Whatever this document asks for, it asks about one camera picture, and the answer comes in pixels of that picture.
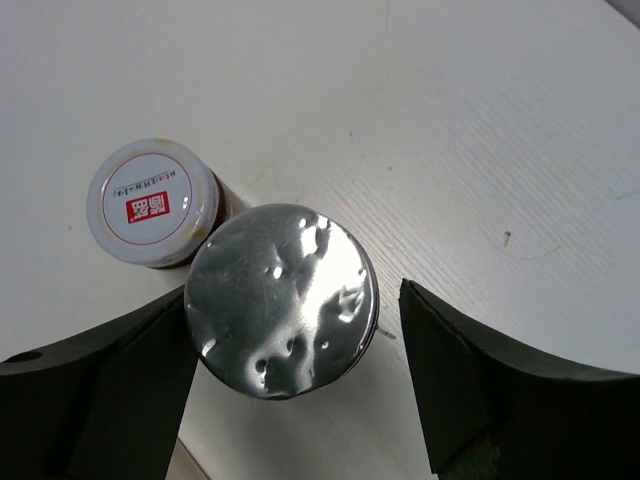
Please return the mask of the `dark sauce jar white lid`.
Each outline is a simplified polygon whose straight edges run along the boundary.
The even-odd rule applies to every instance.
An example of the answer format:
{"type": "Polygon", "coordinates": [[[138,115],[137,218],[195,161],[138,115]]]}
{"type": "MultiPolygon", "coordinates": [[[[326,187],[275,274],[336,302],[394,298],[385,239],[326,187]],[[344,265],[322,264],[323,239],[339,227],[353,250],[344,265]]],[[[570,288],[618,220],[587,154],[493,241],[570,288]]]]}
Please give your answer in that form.
{"type": "Polygon", "coordinates": [[[143,139],[97,170],[86,216],[100,247],[125,263],[170,269],[191,261],[205,240],[247,204],[186,146],[143,139]]]}

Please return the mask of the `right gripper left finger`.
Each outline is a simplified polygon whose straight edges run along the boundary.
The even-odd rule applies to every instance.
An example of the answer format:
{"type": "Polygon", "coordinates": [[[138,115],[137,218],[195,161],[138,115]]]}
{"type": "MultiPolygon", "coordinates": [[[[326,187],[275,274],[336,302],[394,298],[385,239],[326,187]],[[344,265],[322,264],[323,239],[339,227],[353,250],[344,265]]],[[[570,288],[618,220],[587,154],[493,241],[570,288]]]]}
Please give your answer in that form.
{"type": "Polygon", "coordinates": [[[3,361],[2,478],[165,478],[197,361],[180,289],[3,361]]]}

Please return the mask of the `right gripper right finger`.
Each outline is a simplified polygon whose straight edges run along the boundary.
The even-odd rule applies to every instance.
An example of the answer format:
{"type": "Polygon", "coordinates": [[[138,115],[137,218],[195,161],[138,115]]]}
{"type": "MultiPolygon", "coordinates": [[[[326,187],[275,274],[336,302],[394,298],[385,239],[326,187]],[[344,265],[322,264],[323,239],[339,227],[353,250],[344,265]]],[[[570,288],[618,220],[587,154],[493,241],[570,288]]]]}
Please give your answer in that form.
{"type": "Polygon", "coordinates": [[[411,280],[401,284],[399,309],[437,477],[638,477],[637,375],[536,349],[411,280]]]}

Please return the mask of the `blue label bottle silver lid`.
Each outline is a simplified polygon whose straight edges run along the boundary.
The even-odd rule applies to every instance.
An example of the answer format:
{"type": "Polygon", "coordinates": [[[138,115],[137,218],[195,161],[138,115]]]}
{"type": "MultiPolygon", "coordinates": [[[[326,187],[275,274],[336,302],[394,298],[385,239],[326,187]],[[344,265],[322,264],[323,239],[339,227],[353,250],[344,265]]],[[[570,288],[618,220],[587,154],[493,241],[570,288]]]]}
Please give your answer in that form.
{"type": "Polygon", "coordinates": [[[204,366],[234,391],[285,400],[343,377],[379,317],[372,262],[342,225],[266,204],[219,227],[191,264],[186,324],[204,366]]]}

